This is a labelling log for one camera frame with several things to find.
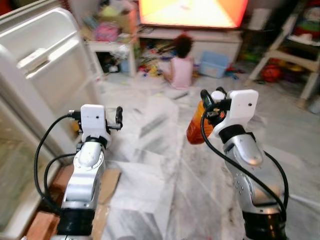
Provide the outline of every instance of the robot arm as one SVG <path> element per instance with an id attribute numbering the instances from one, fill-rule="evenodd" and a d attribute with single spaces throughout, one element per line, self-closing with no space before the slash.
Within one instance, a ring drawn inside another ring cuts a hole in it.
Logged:
<path id="1" fill-rule="evenodd" d="M 262 146 L 245 127 L 253 117 L 258 100 L 254 90 L 235 90 L 225 99 L 212 99 L 201 92 L 207 118 L 215 125 L 213 133 L 223 142 L 225 155 L 256 176 L 279 198 L 284 193 L 277 166 L 265 155 Z M 225 162 L 233 176 L 234 189 L 245 221 L 246 240 L 286 240 L 285 219 L 275 198 L 247 174 Z"/>
<path id="2" fill-rule="evenodd" d="M 122 128 L 122 108 L 115 124 L 108 124 L 105 107 L 85 104 L 76 116 L 82 129 L 82 147 L 73 159 L 73 174 L 61 205 L 57 235 L 52 240 L 91 240 L 92 222 L 98 203 L 101 178 L 106 169 L 106 149 L 111 143 L 110 129 Z"/>

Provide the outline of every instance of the black cable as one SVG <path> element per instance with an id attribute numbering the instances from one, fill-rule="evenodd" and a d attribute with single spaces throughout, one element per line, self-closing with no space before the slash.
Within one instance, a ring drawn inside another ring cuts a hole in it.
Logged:
<path id="1" fill-rule="evenodd" d="M 208 147 L 214 151 L 219 157 L 223 158 L 226 162 L 234 166 L 235 168 L 239 169 L 241 172 L 244 174 L 248 175 L 252 180 L 254 180 L 257 184 L 259 184 L 268 194 L 270 194 L 275 201 L 279 204 L 281 208 L 281 215 L 282 215 L 282 220 L 286 221 L 287 220 L 287 213 L 286 213 L 286 207 L 284 206 L 283 202 L 280 200 L 280 198 L 267 186 L 265 185 L 262 181 L 260 181 L 256 176 L 254 176 L 252 173 L 247 171 L 245 168 L 240 166 L 238 163 L 233 161 L 231 158 L 227 157 L 224 155 L 222 152 L 220 152 L 218 149 L 216 149 L 208 140 L 206 133 L 205 133 L 205 118 L 208 113 L 208 110 L 206 109 L 201 117 L 201 134 L 202 137 L 205 141 L 205 143 L 208 145 Z"/>
<path id="2" fill-rule="evenodd" d="M 54 128 L 54 126 L 61 121 L 62 119 L 65 118 L 69 118 L 70 115 L 66 114 L 63 115 L 61 117 L 59 117 L 57 120 L 55 120 L 51 126 L 48 128 L 48 130 L 45 132 L 45 134 L 43 135 L 42 139 L 39 142 L 39 145 L 35 151 L 35 155 L 34 155 L 34 164 L 33 164 L 33 178 L 34 178 L 34 184 L 35 184 L 35 188 L 37 190 L 37 192 L 40 194 L 41 199 L 48 204 L 48 206 L 50 206 L 55 212 L 57 212 L 58 214 L 60 214 L 61 212 L 61 208 L 55 203 L 55 202 L 51 202 L 49 200 L 49 198 L 41 191 L 40 185 L 39 185 L 39 179 L 38 179 L 38 158 L 39 158 L 39 153 L 40 153 L 40 149 L 42 147 L 42 145 L 44 144 L 47 136 L 49 135 L 50 131 Z"/>
<path id="3" fill-rule="evenodd" d="M 48 164 L 47 166 L 45 167 L 45 171 L 44 171 L 44 176 L 43 176 L 43 184 L 44 184 L 44 194 L 49 198 L 49 200 L 54 203 L 55 201 L 53 200 L 53 198 L 51 197 L 50 195 L 50 192 L 49 192 L 49 188 L 48 188 L 48 173 L 49 173 L 49 169 L 51 167 L 51 165 L 59 160 L 59 159 L 62 159 L 62 158 L 67 158 L 67 157 L 72 157 L 74 155 L 76 155 L 77 153 L 68 153 L 68 154 L 63 154 L 63 155 L 60 155 L 60 156 L 57 156 L 55 157 L 54 159 L 52 159 Z"/>
<path id="4" fill-rule="evenodd" d="M 280 163 L 269 153 L 264 151 L 265 155 L 271 159 L 271 161 L 276 165 L 276 167 L 279 169 L 282 179 L 283 179 L 283 185 L 284 185 L 284 198 L 283 198 L 283 205 L 285 206 L 285 209 L 287 209 L 288 206 L 288 200 L 289 200 L 289 184 L 288 184 L 288 179 L 286 176 L 285 171 L 281 167 Z"/>

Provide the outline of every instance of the television screen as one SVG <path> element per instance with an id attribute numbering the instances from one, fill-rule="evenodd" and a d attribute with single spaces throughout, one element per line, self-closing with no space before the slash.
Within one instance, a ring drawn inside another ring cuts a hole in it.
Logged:
<path id="1" fill-rule="evenodd" d="M 248 0 L 139 0 L 142 24 L 237 28 Z"/>

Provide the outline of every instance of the curly hair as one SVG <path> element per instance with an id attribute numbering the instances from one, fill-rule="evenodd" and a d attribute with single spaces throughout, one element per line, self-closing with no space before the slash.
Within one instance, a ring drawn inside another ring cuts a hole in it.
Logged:
<path id="1" fill-rule="evenodd" d="M 174 46 L 176 49 L 177 56 L 181 59 L 184 59 L 191 50 L 193 40 L 190 36 L 185 33 L 179 35 L 174 40 Z"/>

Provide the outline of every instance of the blue plastic box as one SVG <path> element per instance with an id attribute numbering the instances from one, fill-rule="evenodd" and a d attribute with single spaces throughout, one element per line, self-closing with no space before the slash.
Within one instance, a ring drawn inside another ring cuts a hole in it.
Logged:
<path id="1" fill-rule="evenodd" d="M 213 78 L 222 78 L 229 66 L 229 59 L 226 55 L 204 51 L 201 58 L 199 72 Z"/>
<path id="2" fill-rule="evenodd" d="M 123 59 L 120 63 L 120 68 L 122 73 L 128 73 L 129 72 L 129 62 L 127 59 Z"/>

